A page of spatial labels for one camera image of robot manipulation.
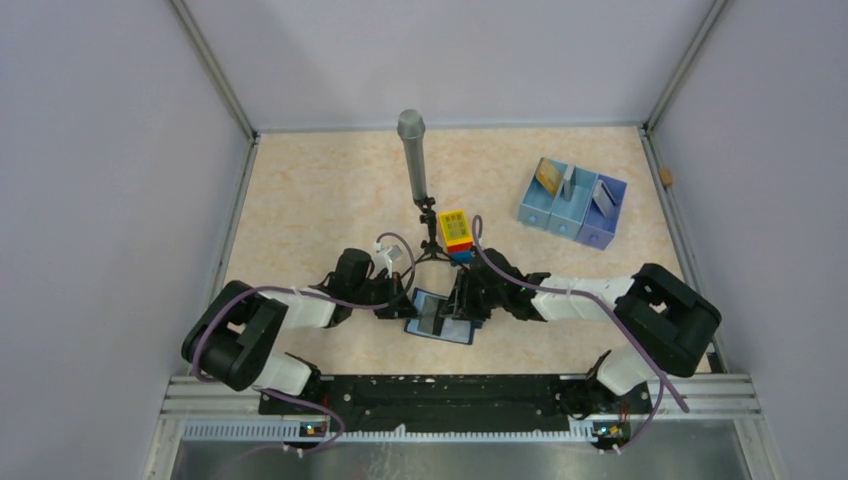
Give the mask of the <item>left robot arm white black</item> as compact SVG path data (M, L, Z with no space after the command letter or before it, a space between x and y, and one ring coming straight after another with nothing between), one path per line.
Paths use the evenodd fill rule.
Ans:
M319 404L316 366L292 354L277 354L274 345L284 330L324 329L339 325L355 310L379 318L411 317L408 298L394 263L403 255L397 245L375 254L347 248L334 271L318 285L303 289L252 287L233 280L213 299L186 335L181 356L193 373L234 391L273 389L297 413Z

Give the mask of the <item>dark blue card holder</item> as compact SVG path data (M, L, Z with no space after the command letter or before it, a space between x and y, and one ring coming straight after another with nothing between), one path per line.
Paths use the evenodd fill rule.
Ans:
M412 303L418 316L408 319L403 331L406 334L455 343L471 345L475 333L483 325L480 320L457 319L446 314L448 298L416 287Z

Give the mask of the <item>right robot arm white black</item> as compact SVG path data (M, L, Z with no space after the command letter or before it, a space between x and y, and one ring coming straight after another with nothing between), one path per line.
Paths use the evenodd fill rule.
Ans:
M474 261L457 274L441 312L483 321L495 309L524 321L614 324L626 342L602 356L586 385L589 404L600 412L614 411L652 379L680 399L671 380L694 375L722 322L711 302L654 263L630 276L578 278Z

